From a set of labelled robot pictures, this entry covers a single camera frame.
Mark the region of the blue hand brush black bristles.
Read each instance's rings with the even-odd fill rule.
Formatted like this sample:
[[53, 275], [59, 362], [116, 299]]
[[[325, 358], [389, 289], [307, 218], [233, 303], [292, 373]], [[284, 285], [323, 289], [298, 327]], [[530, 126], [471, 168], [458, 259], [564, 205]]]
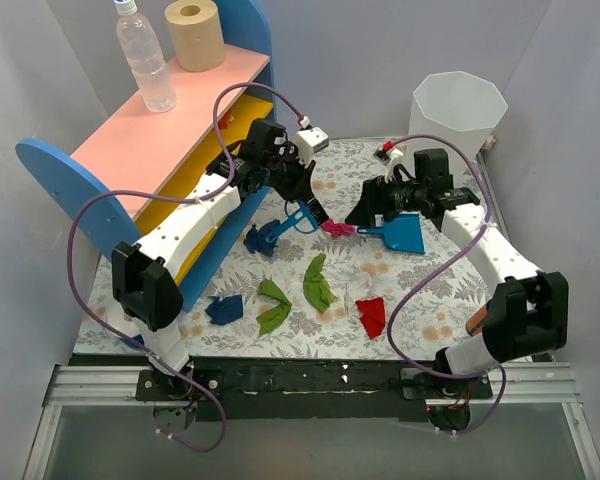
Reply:
[[291, 228], [298, 229], [297, 225], [304, 220], [309, 222], [309, 224], [312, 226], [312, 230], [301, 230], [301, 233], [309, 234], [319, 230], [321, 226], [329, 219], [329, 215], [319, 200], [315, 197], [311, 197], [308, 200], [298, 200], [297, 205], [297, 209], [293, 213], [288, 214], [287, 218], [279, 225], [276, 225], [266, 236], [266, 240], [269, 243], [277, 240]]

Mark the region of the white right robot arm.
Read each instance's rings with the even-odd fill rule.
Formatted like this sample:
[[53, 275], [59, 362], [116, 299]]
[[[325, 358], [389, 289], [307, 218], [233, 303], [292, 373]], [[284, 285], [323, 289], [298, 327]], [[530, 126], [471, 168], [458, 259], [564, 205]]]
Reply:
[[468, 339], [439, 350], [430, 367], [412, 367], [433, 376], [434, 389], [455, 397], [469, 379], [504, 362], [563, 348], [567, 341], [569, 284], [525, 259], [489, 219], [484, 197], [457, 188], [443, 149], [415, 153], [415, 175], [397, 164], [385, 176], [364, 181], [360, 200], [347, 216], [356, 227], [372, 227], [376, 216], [393, 223], [413, 211], [430, 220], [459, 247], [485, 282], [489, 298], [468, 323]]

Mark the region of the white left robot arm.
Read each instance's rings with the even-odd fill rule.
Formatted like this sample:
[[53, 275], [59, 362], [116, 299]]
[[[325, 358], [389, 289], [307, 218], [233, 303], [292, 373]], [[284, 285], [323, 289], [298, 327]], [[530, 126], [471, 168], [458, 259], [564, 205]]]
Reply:
[[327, 147], [327, 134], [308, 126], [289, 137], [283, 125], [254, 120], [245, 139], [231, 144], [207, 167], [185, 204], [136, 243], [119, 243], [111, 255], [112, 291], [118, 316], [130, 317], [161, 371], [158, 387], [173, 400], [193, 386], [189, 362], [177, 326], [184, 298], [179, 283], [191, 268], [194, 249], [251, 195], [265, 187], [296, 203], [318, 227], [327, 219], [311, 189], [316, 154]]

